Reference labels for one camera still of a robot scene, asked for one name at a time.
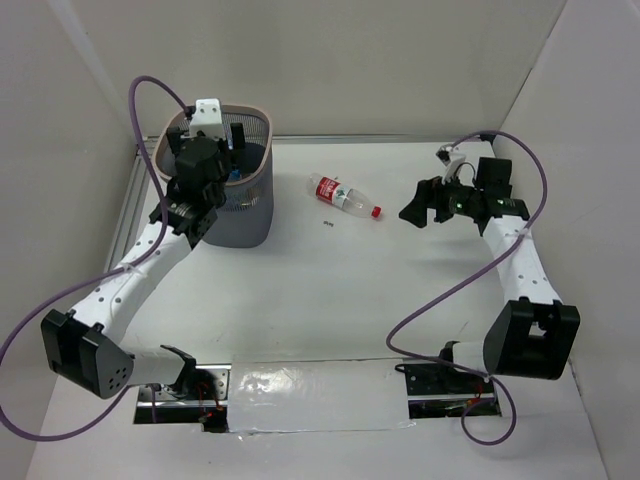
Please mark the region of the crushed bottle blue label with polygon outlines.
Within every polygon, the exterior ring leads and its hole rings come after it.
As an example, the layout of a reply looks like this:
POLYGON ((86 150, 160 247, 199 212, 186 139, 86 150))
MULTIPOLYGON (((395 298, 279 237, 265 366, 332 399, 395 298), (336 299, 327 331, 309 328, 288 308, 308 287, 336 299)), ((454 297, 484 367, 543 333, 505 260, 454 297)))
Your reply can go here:
MULTIPOLYGON (((233 142, 231 140, 228 141, 229 150, 231 153, 234 152, 233 142)), ((237 182, 242 179, 242 174, 240 168, 236 163, 232 164, 232 169, 228 177, 229 182, 237 182)))

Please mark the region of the clear bottle red label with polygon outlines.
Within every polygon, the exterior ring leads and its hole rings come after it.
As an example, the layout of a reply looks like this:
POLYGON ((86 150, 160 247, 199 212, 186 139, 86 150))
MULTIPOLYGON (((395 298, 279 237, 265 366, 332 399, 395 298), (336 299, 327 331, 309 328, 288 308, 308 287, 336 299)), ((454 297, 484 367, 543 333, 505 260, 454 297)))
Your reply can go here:
POLYGON ((313 173, 306 181, 306 189, 311 197, 350 215, 374 220, 381 217, 380 206, 339 180, 313 173))

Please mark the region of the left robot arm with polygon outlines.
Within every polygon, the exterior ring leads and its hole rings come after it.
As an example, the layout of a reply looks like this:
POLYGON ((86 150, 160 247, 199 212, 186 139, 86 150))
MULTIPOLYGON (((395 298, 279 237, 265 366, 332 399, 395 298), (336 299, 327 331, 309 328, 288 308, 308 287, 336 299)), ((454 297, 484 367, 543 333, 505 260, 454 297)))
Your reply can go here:
POLYGON ((246 140, 239 123, 232 124, 230 139, 213 140, 203 132, 187 138, 172 128, 169 140, 176 174, 118 264, 118 274, 68 312, 52 310, 41 322, 51 370, 101 399, 146 384, 160 384, 184 399, 197 387, 196 360, 186 352, 170 345, 133 352, 120 343, 146 299, 213 226, 227 200, 225 183, 244 159, 246 140))

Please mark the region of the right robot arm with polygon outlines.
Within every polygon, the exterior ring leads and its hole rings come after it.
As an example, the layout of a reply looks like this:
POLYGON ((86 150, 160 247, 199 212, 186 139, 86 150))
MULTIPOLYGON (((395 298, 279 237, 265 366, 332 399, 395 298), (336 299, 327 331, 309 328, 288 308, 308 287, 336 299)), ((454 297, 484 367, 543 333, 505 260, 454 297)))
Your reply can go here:
POLYGON ((427 213, 444 223, 470 218, 497 261, 505 305, 481 342, 448 343, 436 379, 448 392, 460 391, 471 370, 484 374, 556 380, 567 363, 579 325, 576 307, 565 304, 544 271, 528 225, 525 202, 511 195, 512 163, 482 157, 470 185, 459 170, 462 154, 443 153, 443 176, 421 180, 400 219, 423 228, 427 213))

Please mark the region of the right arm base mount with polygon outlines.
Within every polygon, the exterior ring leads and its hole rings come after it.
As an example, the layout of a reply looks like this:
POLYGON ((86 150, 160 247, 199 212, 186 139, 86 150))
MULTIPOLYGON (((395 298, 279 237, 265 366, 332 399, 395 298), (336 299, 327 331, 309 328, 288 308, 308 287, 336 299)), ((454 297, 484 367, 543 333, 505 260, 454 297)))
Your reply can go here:
POLYGON ((476 375, 435 363, 399 363, 394 366, 405 380, 409 418, 459 418, 500 416, 494 385, 476 375))

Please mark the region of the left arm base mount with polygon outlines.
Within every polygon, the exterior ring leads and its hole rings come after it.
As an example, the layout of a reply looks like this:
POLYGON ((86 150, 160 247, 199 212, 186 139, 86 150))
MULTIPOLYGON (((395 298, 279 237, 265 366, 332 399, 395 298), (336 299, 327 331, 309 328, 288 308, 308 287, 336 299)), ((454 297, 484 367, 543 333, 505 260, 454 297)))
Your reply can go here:
POLYGON ((194 425, 203 432, 228 431, 230 364, 196 366, 195 379, 186 392, 169 386, 140 386, 134 425, 194 425))

